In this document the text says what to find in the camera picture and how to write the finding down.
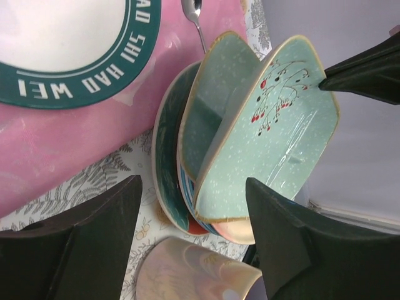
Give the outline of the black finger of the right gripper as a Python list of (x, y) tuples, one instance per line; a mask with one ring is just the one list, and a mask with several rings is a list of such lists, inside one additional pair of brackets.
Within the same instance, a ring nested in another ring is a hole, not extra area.
[(399, 104), (399, 39), (387, 39), (325, 70), (324, 91), (354, 93)]

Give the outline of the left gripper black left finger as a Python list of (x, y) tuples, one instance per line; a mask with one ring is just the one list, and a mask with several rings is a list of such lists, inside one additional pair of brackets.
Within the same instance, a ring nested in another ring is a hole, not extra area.
[(2, 299), (119, 299), (143, 184), (106, 192), (20, 231), (1, 232)]

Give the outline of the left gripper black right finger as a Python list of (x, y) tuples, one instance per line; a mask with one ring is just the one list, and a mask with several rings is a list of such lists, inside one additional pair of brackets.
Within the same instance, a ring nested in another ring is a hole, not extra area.
[(269, 299), (399, 298), (399, 236), (318, 214), (253, 177), (246, 201)]

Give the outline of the pink cream round plate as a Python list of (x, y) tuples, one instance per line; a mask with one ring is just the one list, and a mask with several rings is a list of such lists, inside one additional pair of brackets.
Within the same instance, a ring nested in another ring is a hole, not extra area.
[(226, 240), (242, 245), (255, 244), (253, 229), (249, 219), (211, 223), (213, 228)]

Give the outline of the mint divided tray red berries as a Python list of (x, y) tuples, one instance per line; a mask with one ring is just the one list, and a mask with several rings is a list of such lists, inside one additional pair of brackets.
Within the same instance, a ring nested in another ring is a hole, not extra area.
[(248, 178), (294, 199), (338, 125), (333, 93), (310, 40), (275, 47), (236, 88), (194, 186), (194, 211), (207, 223), (249, 217)]

